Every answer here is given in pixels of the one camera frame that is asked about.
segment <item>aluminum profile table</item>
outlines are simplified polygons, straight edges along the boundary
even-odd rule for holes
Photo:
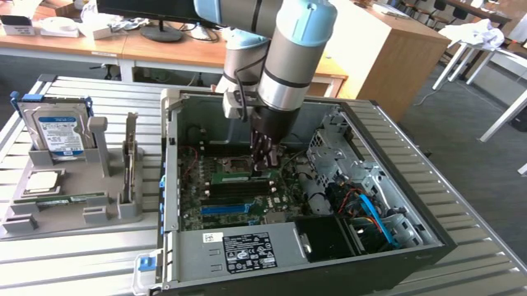
[[[118,147],[124,139],[125,114],[138,113],[136,138],[145,151],[146,213],[137,223],[0,242],[0,295],[132,295],[133,259],[156,248],[158,233],[158,99],[165,87],[170,86],[70,77],[36,83],[33,93],[92,97],[96,115],[108,118],[110,147]],[[376,295],[527,296],[524,264],[396,124],[369,102],[353,101],[349,105],[458,245],[434,266]],[[5,211],[30,146],[17,115],[9,119],[0,137],[0,210]],[[357,145],[368,157],[365,147]]]

